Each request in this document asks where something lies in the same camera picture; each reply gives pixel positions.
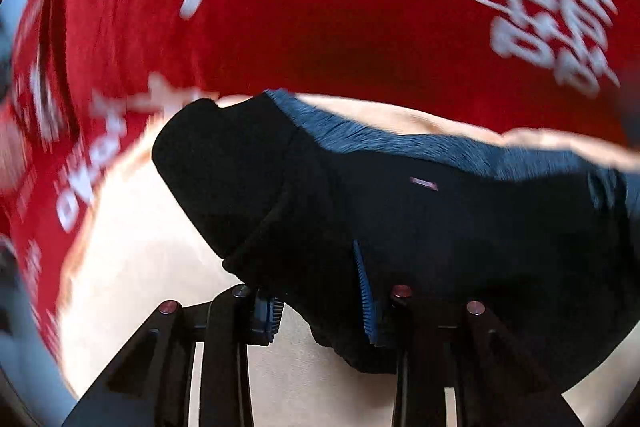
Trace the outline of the black pants with blue trim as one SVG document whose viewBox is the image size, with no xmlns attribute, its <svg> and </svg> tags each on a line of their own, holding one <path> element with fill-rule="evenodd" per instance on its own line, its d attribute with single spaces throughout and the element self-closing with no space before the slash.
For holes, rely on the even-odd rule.
<svg viewBox="0 0 640 427">
<path fill-rule="evenodd" d="M 397 284 L 484 303 L 562 388 L 638 323 L 639 178 L 569 150 L 397 135 L 269 91 L 186 106 L 152 159 L 224 269 L 360 371 L 393 367 Z"/>
</svg>

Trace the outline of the red wedding print sofa cover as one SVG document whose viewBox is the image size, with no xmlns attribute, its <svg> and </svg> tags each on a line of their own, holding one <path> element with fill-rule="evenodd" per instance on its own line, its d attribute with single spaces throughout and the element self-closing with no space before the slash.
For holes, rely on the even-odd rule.
<svg viewBox="0 0 640 427">
<path fill-rule="evenodd" d="M 626 145 L 639 0 L 26 0 L 10 60 L 1 228 L 56 350 L 96 189 L 150 117 L 282 88 Z"/>
</svg>

